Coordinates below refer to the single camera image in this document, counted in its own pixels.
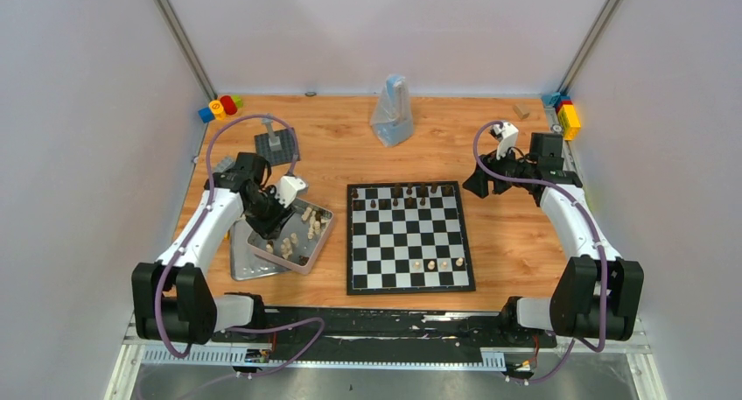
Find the small wooden block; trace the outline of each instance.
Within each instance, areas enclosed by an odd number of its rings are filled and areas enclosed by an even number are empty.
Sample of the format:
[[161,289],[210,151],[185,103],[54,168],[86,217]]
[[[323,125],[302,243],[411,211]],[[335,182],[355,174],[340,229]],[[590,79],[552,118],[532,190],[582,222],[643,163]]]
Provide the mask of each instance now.
[[216,118],[217,120],[224,120],[225,118],[227,118],[227,113],[224,112],[224,107],[218,100],[209,102],[209,109],[211,109],[214,118]]
[[524,120],[529,117],[531,112],[529,111],[529,108],[526,107],[523,104],[515,104],[513,106],[513,111],[515,111],[515,114],[520,118],[521,120]]

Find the wooden table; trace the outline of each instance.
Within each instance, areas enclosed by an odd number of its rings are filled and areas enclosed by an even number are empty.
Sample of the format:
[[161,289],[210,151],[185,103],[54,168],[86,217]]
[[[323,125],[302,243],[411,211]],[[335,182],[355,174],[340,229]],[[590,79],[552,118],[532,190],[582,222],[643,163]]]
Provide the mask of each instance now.
[[[518,146],[526,151],[530,134],[548,129],[537,99],[413,98],[415,133],[394,148],[384,148],[368,126],[374,97],[245,96],[241,114],[271,113],[297,131],[302,161],[296,174],[310,183],[304,199],[332,210],[337,225],[309,275],[288,272],[247,281],[230,275],[228,242],[222,243],[207,279],[216,297],[228,291],[260,294],[268,305],[358,306],[499,311],[509,296],[548,297],[565,265],[549,219],[525,190],[511,188],[484,200],[464,191],[463,204],[477,290],[405,295],[346,295],[346,186],[353,183],[457,180],[474,171],[472,140],[482,124],[508,119],[521,131]],[[525,104],[522,121],[513,111]],[[178,233],[199,203],[206,180],[208,141],[225,124],[213,122],[178,222]],[[249,120],[223,133],[214,146],[216,164],[238,151],[254,151],[260,121]],[[480,139],[480,152],[496,142]],[[274,168],[271,182],[288,165]]]

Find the toy block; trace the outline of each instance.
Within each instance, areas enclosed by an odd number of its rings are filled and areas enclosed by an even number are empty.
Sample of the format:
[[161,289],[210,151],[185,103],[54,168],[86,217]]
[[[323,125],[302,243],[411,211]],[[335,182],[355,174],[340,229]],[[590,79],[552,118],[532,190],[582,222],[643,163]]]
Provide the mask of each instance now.
[[209,108],[211,109],[213,116],[217,120],[224,120],[225,118],[227,118],[227,113],[224,112],[224,107],[221,105],[221,102],[219,102],[218,100],[213,100],[209,102]]
[[234,101],[234,105],[236,105],[238,109],[241,109],[243,105],[242,98],[239,95],[231,95],[231,96],[232,96],[232,101]]
[[227,116],[231,116],[237,112],[237,106],[231,96],[224,95],[219,99],[219,101],[221,102],[221,106],[224,107],[224,112],[227,113]]
[[554,104],[559,101],[560,96],[562,95],[558,92],[555,92],[554,94],[541,95],[541,103],[543,103],[544,107],[553,107]]
[[554,106],[554,110],[558,113],[560,109],[562,109],[563,105],[572,105],[572,100],[560,100],[556,103],[556,106]]
[[572,140],[578,135],[581,126],[574,105],[563,104],[556,118],[559,119],[559,124],[564,130],[564,140]]
[[531,112],[529,111],[529,108],[526,107],[523,104],[515,104],[513,106],[513,111],[515,111],[515,114],[520,118],[521,120],[524,120],[529,117]]
[[214,119],[214,113],[211,112],[209,107],[204,107],[199,110],[199,117],[201,117],[202,122],[208,123]]

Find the black square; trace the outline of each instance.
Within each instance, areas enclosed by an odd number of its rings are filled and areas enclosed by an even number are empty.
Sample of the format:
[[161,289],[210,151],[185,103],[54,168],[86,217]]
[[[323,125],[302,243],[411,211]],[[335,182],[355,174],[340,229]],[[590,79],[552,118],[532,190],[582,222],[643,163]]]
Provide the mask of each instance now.
[[425,286],[425,274],[424,273],[410,273],[409,282],[412,286]]
[[366,222],[378,222],[378,221],[379,221],[378,210],[369,210],[366,212]]
[[353,260],[366,260],[366,249],[353,249]]
[[422,247],[408,247],[407,248],[409,252],[409,259],[410,260],[419,260],[423,258],[423,248]]
[[438,258],[449,258],[451,257],[451,251],[448,249],[447,245],[437,245],[436,256]]
[[457,258],[452,258],[452,259],[451,259],[451,267],[452,267],[452,268],[453,268],[454,270],[466,270],[466,259],[464,258],[464,263],[463,263],[463,264],[461,264],[460,266],[457,266],[457,265],[456,265],[456,261],[457,261],[457,260],[458,260]]
[[395,271],[397,273],[410,273],[410,261],[395,260]]
[[392,211],[392,221],[404,221],[404,211],[402,209],[400,209],[400,210],[393,210]]
[[354,223],[353,224],[353,235],[365,235],[366,224],[365,223]]
[[445,216],[445,219],[458,219],[459,217],[455,207],[447,207],[443,210],[443,215]]
[[445,221],[433,221],[433,232],[445,232]]
[[382,262],[371,260],[366,262],[366,274],[378,275],[382,273]]
[[395,234],[395,247],[407,247],[407,234]]
[[449,232],[448,233],[448,243],[449,244],[460,244],[461,243],[461,233],[460,232]]
[[396,276],[395,275],[381,275],[381,287],[384,288],[396,288]]
[[353,276],[353,288],[354,289],[368,288],[368,279],[366,278],[366,275]]
[[394,260],[394,247],[383,247],[381,249],[382,260]]
[[420,242],[423,245],[436,245],[436,238],[430,232],[424,232],[420,234]]
[[451,286],[453,284],[453,272],[452,271],[441,271],[438,273],[442,286]]
[[367,235],[366,236],[366,246],[367,247],[381,247],[382,240],[381,237],[378,235]]
[[419,234],[420,233],[420,222],[407,221],[407,233],[408,234]]
[[380,235],[394,234],[394,227],[392,226],[392,222],[379,223],[379,234]]

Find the white square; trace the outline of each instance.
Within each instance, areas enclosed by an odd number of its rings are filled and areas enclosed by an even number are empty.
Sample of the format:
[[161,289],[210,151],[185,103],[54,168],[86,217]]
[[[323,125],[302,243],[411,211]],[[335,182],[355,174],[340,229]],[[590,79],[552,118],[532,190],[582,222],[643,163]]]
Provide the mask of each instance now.
[[446,219],[445,230],[447,230],[448,232],[459,232],[461,230],[461,226],[459,225],[459,220],[458,219]]
[[381,260],[381,273],[382,274],[393,274],[396,272],[394,260]]
[[379,222],[367,222],[366,235],[379,235]]
[[420,221],[420,233],[424,232],[433,232],[433,221]]
[[368,269],[366,267],[366,262],[352,262],[353,267],[353,275],[365,275],[368,273]]
[[448,248],[449,252],[451,253],[451,257],[453,258],[459,258],[464,256],[464,246],[463,245],[452,245]]
[[432,245],[424,245],[423,246],[423,259],[425,260],[433,260],[436,257],[438,257],[438,254],[436,254],[436,248]]
[[373,247],[371,249],[366,249],[366,259],[367,260],[381,260],[382,259],[382,249],[378,247]]
[[366,248],[366,236],[365,235],[353,235],[353,248],[354,249],[365,249]]
[[436,259],[436,262],[438,263],[438,271],[453,271],[450,258],[439,258]]
[[409,288],[412,286],[412,279],[409,273],[400,273],[395,276],[397,288]]
[[366,280],[368,289],[381,289],[382,275],[368,275]]
[[407,234],[408,247],[420,247],[421,245],[423,245],[423,241],[420,238],[420,234]]
[[469,285],[469,275],[466,274],[465,270],[456,270],[453,272],[453,284],[456,286]]
[[417,214],[417,209],[404,209],[404,219],[406,221],[417,221],[420,216]]
[[410,251],[407,247],[395,247],[395,260],[407,260],[410,258]]
[[392,231],[395,234],[407,234],[407,222],[392,222]]
[[409,260],[409,271],[410,273],[423,273],[425,271],[425,262],[422,260]]
[[436,271],[425,272],[425,286],[440,286],[440,277]]
[[391,210],[380,210],[379,211],[379,222],[392,222],[392,211]]
[[442,221],[445,219],[445,213],[443,209],[431,209],[430,218],[434,221]]
[[394,236],[390,234],[382,235],[379,237],[379,242],[382,247],[394,247]]
[[443,207],[456,207],[456,198],[453,196],[444,197]]
[[433,240],[436,242],[436,245],[448,245],[448,234],[437,232],[433,234]]

